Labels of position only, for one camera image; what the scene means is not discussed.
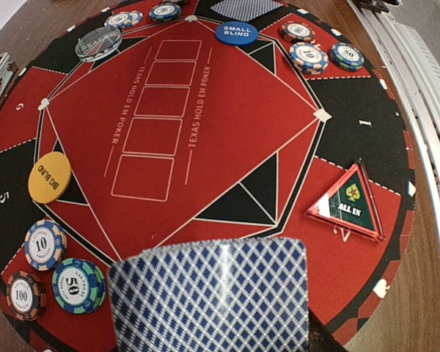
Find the blue checkered card deck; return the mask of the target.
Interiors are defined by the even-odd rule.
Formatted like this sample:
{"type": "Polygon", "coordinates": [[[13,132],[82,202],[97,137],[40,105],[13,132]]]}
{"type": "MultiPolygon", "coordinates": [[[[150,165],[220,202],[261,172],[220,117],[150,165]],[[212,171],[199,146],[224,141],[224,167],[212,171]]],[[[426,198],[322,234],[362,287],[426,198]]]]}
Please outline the blue checkered card deck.
{"type": "Polygon", "coordinates": [[[109,269],[120,351],[307,351],[307,250],[293,238],[147,249],[109,269]]]}

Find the card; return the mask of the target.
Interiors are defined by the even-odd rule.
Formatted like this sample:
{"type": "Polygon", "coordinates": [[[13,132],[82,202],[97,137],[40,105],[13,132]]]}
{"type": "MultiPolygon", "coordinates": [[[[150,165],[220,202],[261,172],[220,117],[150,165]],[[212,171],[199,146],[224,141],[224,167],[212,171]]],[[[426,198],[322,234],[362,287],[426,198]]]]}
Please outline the card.
{"type": "Polygon", "coordinates": [[[224,17],[248,22],[280,7],[279,2],[272,0],[223,0],[210,9],[224,17]]]}

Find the blue chip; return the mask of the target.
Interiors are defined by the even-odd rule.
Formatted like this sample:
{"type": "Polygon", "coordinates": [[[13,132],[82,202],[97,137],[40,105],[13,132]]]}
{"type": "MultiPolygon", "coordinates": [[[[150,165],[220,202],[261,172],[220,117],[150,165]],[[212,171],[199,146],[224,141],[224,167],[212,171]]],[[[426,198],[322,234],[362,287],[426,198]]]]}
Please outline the blue chip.
{"type": "Polygon", "coordinates": [[[335,43],[331,47],[329,55],[332,62],[344,70],[356,72],[364,67],[364,55],[351,44],[335,43]]]}

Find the teal chip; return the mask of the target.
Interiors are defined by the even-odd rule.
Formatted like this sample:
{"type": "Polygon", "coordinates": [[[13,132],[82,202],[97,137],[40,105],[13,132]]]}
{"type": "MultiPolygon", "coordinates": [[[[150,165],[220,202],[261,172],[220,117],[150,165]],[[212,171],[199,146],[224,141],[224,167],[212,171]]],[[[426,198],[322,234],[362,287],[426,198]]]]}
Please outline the teal chip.
{"type": "Polygon", "coordinates": [[[88,260],[63,260],[54,270],[51,285],[58,305],[75,315],[96,311],[106,298],[103,272],[88,260]]]}

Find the red chip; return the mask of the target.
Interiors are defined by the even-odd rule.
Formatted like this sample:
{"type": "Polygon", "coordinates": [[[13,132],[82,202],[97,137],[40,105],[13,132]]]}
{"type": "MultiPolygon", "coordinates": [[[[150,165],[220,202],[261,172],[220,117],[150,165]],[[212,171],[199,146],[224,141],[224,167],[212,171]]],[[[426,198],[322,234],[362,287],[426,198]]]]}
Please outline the red chip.
{"type": "Polygon", "coordinates": [[[41,318],[47,307],[44,284],[35,274],[25,271],[16,271],[9,277],[5,297],[12,316],[22,321],[41,318]]]}

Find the round red black poker mat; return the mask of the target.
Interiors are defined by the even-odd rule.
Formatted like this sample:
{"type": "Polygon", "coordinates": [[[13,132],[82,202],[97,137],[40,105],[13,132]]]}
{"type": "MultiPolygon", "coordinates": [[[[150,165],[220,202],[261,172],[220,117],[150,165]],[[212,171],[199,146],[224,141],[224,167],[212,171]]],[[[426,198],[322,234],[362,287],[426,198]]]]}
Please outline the round red black poker mat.
{"type": "Polygon", "coordinates": [[[110,307],[71,315],[53,298],[44,316],[15,319],[4,297],[12,273],[29,270],[23,240],[48,218],[67,233],[71,257],[102,269],[143,249],[217,238],[300,238],[309,254],[310,307],[341,343],[381,303],[411,234],[414,145],[372,59],[355,73],[329,65],[304,75],[289,59],[282,24],[310,25],[324,50],[355,24],[345,1],[306,1],[248,21],[246,47],[219,42],[231,18],[190,1],[156,23],[153,1],[33,1],[2,50],[20,73],[0,104],[0,351],[112,351],[110,307]],[[79,38],[122,11],[146,16],[96,62],[79,38]],[[29,195],[47,153],[69,159],[70,183],[49,204],[29,195]],[[344,241],[305,216],[362,159],[385,232],[344,241]]]}

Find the black triangle marker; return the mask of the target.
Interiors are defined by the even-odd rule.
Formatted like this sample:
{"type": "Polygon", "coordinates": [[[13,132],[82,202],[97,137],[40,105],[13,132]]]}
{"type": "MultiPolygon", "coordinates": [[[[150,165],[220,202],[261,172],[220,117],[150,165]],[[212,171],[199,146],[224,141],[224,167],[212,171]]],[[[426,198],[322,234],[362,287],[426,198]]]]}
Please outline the black triangle marker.
{"type": "Polygon", "coordinates": [[[358,159],[304,213],[305,216],[330,224],[347,241],[352,233],[376,243],[386,239],[362,159],[358,159]]]}

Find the blue small blind button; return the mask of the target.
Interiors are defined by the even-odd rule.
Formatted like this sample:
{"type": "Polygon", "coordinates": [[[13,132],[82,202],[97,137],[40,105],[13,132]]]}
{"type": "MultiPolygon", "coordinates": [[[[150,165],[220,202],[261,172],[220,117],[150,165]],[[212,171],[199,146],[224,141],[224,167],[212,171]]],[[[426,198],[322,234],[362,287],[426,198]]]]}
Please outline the blue small blind button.
{"type": "Polygon", "coordinates": [[[215,36],[223,44],[247,46],[257,40],[258,30],[246,22],[228,21],[217,27],[215,36]]]}

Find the white chip stack near ten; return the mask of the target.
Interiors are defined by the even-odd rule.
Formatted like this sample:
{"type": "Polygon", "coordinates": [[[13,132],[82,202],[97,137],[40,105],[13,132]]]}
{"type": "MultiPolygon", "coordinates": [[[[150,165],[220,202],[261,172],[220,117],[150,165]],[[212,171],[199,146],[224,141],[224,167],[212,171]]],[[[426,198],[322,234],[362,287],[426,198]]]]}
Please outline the white chip stack near ten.
{"type": "Polygon", "coordinates": [[[295,68],[308,75],[319,75],[329,66],[328,55],[309,43],[292,44],[289,49],[289,57],[295,68]]]}

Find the yellow big blind button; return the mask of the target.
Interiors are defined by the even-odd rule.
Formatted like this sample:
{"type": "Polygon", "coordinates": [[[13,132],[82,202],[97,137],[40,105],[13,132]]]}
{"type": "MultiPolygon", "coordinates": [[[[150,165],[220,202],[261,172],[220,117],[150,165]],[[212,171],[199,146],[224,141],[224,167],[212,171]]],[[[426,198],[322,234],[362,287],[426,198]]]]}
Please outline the yellow big blind button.
{"type": "Polygon", "coordinates": [[[72,171],[64,153],[50,152],[33,166],[28,179],[30,197],[37,203],[49,204],[66,191],[72,171]]]}

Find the clear dealer button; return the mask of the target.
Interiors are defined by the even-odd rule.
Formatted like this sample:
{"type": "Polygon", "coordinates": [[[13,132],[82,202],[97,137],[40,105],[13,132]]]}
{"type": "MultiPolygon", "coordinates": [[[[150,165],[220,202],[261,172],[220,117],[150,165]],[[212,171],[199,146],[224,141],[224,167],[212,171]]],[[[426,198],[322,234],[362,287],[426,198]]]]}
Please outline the clear dealer button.
{"type": "Polygon", "coordinates": [[[99,27],[78,39],[75,53],[82,62],[94,62],[115,52],[122,42],[117,27],[99,27]]]}

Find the chip on seat five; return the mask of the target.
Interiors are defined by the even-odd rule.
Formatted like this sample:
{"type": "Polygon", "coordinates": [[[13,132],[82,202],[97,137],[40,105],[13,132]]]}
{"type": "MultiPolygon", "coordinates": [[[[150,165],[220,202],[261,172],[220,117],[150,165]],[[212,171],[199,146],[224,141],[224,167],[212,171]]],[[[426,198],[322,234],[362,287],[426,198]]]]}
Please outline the chip on seat five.
{"type": "Polygon", "coordinates": [[[64,258],[67,251],[67,236],[55,221],[43,219],[35,222],[24,240],[25,258],[33,269],[49,271],[64,258]]]}

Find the aluminium front rail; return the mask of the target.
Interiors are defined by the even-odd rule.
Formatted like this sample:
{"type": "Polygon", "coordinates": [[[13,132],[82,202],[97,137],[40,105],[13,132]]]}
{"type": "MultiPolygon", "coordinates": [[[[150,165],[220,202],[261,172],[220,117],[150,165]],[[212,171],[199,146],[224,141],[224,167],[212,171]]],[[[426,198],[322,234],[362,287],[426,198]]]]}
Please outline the aluminium front rail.
{"type": "Polygon", "coordinates": [[[350,6],[371,36],[396,86],[419,146],[440,243],[440,66],[419,33],[357,1],[350,6]]]}

